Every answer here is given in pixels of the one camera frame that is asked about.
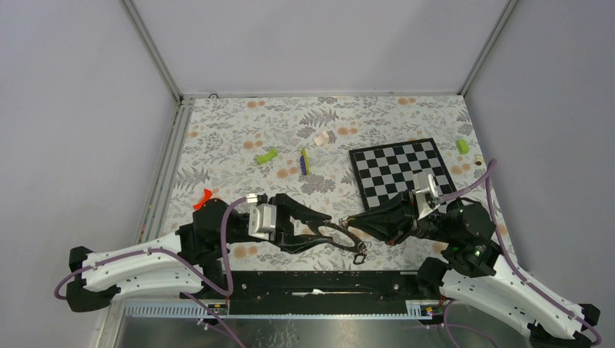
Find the large silver keyring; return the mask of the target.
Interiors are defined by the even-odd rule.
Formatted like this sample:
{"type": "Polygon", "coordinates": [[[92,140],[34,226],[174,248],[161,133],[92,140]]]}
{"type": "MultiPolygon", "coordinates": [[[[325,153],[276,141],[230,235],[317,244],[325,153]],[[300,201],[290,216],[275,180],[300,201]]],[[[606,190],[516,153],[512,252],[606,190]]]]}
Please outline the large silver keyring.
{"type": "Polygon", "coordinates": [[[328,244],[352,253],[354,265],[365,263],[368,249],[366,243],[345,227],[331,221],[308,221],[306,225],[316,236],[327,240],[328,244]]]}

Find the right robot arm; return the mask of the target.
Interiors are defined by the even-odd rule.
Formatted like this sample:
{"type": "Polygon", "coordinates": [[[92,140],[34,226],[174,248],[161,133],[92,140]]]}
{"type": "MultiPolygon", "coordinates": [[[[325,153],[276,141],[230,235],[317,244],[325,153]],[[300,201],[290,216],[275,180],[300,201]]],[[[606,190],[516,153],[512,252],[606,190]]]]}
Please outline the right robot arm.
{"type": "Polygon", "coordinates": [[[445,243],[440,257],[427,257],[416,274],[417,292],[471,305],[528,338],[532,347],[591,347],[585,335],[600,311],[555,294],[523,271],[499,243],[496,225],[480,202],[457,198],[447,204],[426,192],[405,191],[343,226],[398,245],[409,237],[445,243]]]}

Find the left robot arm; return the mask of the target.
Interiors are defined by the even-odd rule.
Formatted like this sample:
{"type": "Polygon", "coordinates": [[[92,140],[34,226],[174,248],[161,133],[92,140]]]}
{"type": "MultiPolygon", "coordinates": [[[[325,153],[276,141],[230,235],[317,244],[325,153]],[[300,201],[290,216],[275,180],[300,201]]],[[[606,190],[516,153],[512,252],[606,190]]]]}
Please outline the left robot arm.
{"type": "Polygon", "coordinates": [[[250,194],[228,204],[209,199],[192,222],[165,236],[110,252],[70,250],[70,274],[54,289],[73,312],[92,312],[132,296],[230,297],[235,292],[231,244],[268,242],[299,254],[332,239],[318,234],[331,216],[287,194],[250,194]]]}

